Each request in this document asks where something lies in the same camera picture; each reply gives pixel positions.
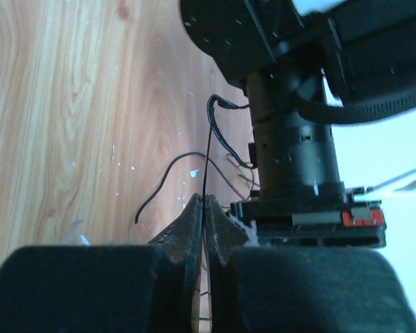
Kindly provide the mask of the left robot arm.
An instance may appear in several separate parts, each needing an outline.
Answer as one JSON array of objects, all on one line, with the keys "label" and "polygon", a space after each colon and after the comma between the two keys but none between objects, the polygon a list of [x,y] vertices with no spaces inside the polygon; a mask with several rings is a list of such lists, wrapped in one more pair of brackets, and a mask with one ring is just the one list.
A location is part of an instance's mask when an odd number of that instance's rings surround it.
[{"label": "left robot arm", "polygon": [[192,42],[248,99],[260,188],[231,215],[275,244],[385,246],[379,200],[356,201],[332,126],[416,108],[416,1],[181,1]]}]

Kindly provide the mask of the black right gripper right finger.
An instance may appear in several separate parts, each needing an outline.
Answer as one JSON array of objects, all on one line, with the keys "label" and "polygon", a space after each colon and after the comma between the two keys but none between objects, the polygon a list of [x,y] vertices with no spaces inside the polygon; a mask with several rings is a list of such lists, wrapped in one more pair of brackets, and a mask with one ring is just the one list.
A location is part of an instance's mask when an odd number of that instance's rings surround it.
[{"label": "black right gripper right finger", "polygon": [[213,332],[416,332],[390,263],[366,248],[251,246],[206,199]]}]

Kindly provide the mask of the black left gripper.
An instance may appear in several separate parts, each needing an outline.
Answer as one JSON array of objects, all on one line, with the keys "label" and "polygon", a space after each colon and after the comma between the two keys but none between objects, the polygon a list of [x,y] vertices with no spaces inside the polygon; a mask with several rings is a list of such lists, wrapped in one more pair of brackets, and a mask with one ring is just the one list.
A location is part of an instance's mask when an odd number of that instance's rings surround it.
[{"label": "black left gripper", "polygon": [[230,205],[246,226],[254,221],[259,243],[273,246],[386,247],[387,225],[379,199],[359,199],[364,187],[333,195],[253,199]]}]

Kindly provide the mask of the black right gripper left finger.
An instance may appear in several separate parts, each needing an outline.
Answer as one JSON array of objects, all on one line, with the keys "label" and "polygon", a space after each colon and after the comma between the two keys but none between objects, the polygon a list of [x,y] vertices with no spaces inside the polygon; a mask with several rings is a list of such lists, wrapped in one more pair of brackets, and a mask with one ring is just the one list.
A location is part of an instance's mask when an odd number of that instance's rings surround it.
[{"label": "black right gripper left finger", "polygon": [[24,246],[0,267],[0,332],[197,332],[202,198],[146,245]]}]

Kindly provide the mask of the black zip tie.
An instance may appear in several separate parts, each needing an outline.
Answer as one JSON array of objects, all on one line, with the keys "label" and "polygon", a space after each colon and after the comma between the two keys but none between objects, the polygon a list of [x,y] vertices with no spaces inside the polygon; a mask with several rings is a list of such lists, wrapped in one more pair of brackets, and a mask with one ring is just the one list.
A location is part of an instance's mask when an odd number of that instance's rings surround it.
[{"label": "black zip tie", "polygon": [[209,153],[211,148],[211,136],[212,136],[212,128],[213,128],[213,120],[214,117],[214,104],[217,103],[220,107],[226,109],[226,110],[239,110],[246,108],[245,105],[239,106],[231,101],[228,101],[227,99],[224,99],[223,97],[213,94],[211,95],[207,100],[207,118],[209,122],[209,131],[208,131],[208,139],[207,139],[207,149],[205,154],[205,168],[203,173],[203,181],[202,181],[202,206],[203,211],[205,211],[205,206],[207,203],[207,174],[208,174],[208,164],[209,164]]}]

